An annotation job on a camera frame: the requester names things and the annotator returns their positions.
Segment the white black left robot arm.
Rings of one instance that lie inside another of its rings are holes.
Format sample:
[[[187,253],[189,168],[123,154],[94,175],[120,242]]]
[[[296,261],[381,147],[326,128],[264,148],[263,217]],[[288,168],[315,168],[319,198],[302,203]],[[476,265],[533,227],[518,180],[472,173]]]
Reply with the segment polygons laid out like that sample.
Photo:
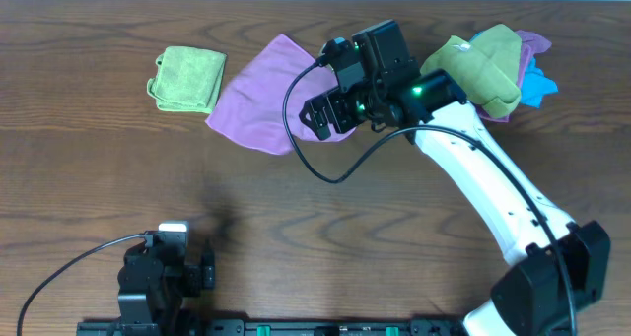
[[[118,273],[117,296],[123,335],[202,335],[199,317],[184,308],[186,298],[198,298],[215,287],[215,253],[205,245],[200,261],[185,262],[182,237],[148,237],[127,250]]]

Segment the pink microfiber cloth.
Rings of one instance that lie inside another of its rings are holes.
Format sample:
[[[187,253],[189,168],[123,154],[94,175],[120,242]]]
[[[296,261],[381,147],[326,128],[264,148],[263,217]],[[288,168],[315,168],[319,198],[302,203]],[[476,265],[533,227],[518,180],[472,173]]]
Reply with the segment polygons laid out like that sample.
[[[270,155],[294,151],[282,119],[282,104],[292,81],[315,59],[284,34],[277,35],[222,91],[206,119],[214,131],[234,143]],[[337,85],[328,68],[302,78],[290,95],[287,121],[302,141],[320,142],[299,119],[305,101]]]

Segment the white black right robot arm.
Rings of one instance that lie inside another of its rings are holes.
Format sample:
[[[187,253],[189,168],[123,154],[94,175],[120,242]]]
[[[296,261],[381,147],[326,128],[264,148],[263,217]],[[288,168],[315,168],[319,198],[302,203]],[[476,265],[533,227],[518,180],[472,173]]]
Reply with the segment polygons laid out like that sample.
[[[601,299],[611,240],[596,221],[578,224],[538,190],[443,70],[402,80],[371,76],[307,100],[302,123],[318,139],[370,122],[438,164],[495,238],[508,272],[463,320],[468,335],[575,335],[580,311]]]

